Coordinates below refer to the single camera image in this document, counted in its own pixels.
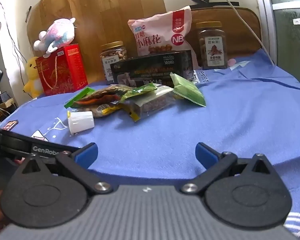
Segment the green tea snack packet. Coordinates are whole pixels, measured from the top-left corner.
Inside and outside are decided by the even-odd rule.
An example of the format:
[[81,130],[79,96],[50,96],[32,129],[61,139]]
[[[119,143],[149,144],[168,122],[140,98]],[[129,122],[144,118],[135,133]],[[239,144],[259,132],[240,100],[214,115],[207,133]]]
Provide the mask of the green tea snack packet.
[[196,85],[175,73],[170,73],[170,77],[174,85],[174,94],[181,96],[198,106],[206,106],[205,98]]

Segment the brown cushion board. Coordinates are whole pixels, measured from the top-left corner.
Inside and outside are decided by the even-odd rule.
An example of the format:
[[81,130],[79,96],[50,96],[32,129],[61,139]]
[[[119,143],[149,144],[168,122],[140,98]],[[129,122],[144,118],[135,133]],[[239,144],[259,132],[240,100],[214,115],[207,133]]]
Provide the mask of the brown cushion board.
[[249,56],[261,48],[257,38],[238,18],[231,7],[195,9],[192,10],[192,25],[190,32],[186,35],[186,40],[197,54],[197,59],[200,60],[201,56],[196,24],[211,21],[222,23],[229,58]]

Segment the clear cake packet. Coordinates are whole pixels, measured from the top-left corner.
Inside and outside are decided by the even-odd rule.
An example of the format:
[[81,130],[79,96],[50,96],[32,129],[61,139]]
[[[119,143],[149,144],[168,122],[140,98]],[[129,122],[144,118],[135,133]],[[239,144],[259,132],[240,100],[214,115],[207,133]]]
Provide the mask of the clear cake packet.
[[157,113],[175,103],[173,88],[154,83],[156,90],[127,99],[120,103],[134,122]]

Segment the pink twisted-dough snack bag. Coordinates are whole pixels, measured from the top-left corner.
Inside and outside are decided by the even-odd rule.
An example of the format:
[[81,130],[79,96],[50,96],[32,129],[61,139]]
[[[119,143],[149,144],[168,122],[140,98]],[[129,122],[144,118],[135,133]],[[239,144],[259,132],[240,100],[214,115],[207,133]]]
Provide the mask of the pink twisted-dough snack bag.
[[190,6],[149,18],[128,21],[139,56],[189,50],[193,68],[198,69],[197,55],[185,38],[191,30],[191,24]]

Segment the black sheep storage box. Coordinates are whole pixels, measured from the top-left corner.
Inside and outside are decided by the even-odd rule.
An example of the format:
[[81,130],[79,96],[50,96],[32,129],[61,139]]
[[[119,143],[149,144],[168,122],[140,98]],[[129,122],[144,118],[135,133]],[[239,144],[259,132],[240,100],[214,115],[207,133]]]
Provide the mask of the black sheep storage box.
[[172,86],[171,73],[189,79],[193,74],[190,50],[154,54],[118,61],[110,65],[114,83],[141,87],[148,83]]

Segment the right nut jar gold lid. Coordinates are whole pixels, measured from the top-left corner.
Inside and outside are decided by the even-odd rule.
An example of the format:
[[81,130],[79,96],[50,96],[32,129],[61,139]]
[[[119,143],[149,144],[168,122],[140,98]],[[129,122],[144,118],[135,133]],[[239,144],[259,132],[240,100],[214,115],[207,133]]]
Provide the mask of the right nut jar gold lid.
[[226,36],[219,21],[196,23],[203,69],[225,69],[228,66]]

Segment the wooden board backdrop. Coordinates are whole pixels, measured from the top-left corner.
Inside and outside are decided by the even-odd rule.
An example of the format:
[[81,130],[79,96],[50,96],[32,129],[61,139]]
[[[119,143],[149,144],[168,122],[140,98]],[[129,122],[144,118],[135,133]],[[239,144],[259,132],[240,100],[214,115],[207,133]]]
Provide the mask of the wooden board backdrop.
[[54,20],[75,21],[74,43],[79,44],[89,83],[103,81],[100,53],[104,44],[123,41],[128,56],[137,56],[128,20],[147,18],[166,11],[164,0],[40,0],[31,10],[27,24],[30,43]]

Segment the yellow duck plush toy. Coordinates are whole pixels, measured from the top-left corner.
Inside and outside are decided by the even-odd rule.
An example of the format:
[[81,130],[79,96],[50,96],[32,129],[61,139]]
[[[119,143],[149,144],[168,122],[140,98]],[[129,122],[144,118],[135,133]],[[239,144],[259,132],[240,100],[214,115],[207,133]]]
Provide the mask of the yellow duck plush toy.
[[43,87],[40,81],[36,59],[38,59],[38,57],[30,58],[25,65],[25,73],[28,81],[24,85],[23,91],[29,93],[32,98],[37,98],[43,94]]

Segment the blue printed tablecloth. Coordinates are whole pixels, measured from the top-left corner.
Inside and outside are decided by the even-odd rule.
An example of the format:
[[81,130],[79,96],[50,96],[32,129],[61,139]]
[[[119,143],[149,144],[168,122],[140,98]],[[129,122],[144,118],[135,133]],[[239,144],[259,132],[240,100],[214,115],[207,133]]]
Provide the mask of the blue printed tablecloth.
[[72,98],[68,93],[29,101],[7,121],[17,121],[15,133],[42,134],[62,145],[94,142],[98,158],[91,170],[123,184],[195,177],[204,170],[195,157],[199,142],[240,158],[263,153],[290,191],[293,206],[285,225],[300,237],[300,83],[272,66],[261,50],[204,76],[208,81],[199,89],[205,107],[182,99],[139,121],[119,110],[71,135],[64,108]]

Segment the broad bean snack packet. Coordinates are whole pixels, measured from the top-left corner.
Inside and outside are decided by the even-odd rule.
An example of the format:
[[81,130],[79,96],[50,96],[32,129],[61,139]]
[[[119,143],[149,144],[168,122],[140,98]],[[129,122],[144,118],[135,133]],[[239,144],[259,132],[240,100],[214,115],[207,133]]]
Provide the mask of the broad bean snack packet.
[[103,118],[113,114],[120,110],[122,107],[120,104],[105,103],[99,106],[80,107],[75,109],[76,112],[88,112],[91,111],[94,118]]

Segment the red gift bag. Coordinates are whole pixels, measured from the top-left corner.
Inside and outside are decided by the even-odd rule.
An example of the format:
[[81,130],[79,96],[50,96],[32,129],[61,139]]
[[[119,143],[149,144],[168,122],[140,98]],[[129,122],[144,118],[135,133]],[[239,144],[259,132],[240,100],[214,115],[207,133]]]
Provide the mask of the red gift bag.
[[37,69],[46,96],[71,93],[88,85],[78,44],[70,44],[48,57],[36,59]]

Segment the nut jar gold lid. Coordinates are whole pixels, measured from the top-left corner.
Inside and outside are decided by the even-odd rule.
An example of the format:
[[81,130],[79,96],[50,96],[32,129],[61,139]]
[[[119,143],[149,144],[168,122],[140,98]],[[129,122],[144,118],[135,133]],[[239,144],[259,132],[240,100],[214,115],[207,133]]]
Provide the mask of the nut jar gold lid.
[[225,69],[228,66],[226,36],[219,21],[196,23],[203,69]]
[[113,74],[110,65],[127,59],[127,50],[122,41],[115,41],[101,46],[100,59],[104,77],[108,83],[113,83]]

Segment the red spicy snack packet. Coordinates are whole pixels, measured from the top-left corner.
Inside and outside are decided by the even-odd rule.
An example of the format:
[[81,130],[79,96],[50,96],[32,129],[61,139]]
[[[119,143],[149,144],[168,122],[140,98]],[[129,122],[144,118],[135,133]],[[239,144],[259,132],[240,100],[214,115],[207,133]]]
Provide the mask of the red spicy snack packet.
[[118,103],[122,96],[130,90],[132,90],[132,87],[126,85],[110,85],[108,87],[96,90],[81,99],[75,100],[70,107],[83,108],[99,106],[105,103]]

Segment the green pea snack packet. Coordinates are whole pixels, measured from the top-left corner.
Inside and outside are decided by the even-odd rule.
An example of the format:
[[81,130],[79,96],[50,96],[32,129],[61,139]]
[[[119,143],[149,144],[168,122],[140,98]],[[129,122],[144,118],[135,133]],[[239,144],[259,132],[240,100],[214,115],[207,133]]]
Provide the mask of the green pea snack packet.
[[120,99],[119,103],[124,103],[127,99],[135,97],[135,96],[139,96],[139,95],[143,95],[149,92],[152,92],[154,90],[156,90],[157,87],[154,83],[148,83],[145,84],[141,87],[135,87],[129,91],[127,91]]

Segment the pink white plush toy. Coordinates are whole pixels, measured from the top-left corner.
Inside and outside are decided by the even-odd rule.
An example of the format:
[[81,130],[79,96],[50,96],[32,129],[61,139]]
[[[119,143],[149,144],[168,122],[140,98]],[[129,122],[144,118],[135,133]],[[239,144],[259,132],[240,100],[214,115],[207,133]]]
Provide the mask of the pink white plush toy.
[[75,38],[75,21],[74,17],[55,20],[47,31],[39,33],[39,39],[34,42],[33,49],[44,52],[45,57],[48,57],[57,49],[69,45]]

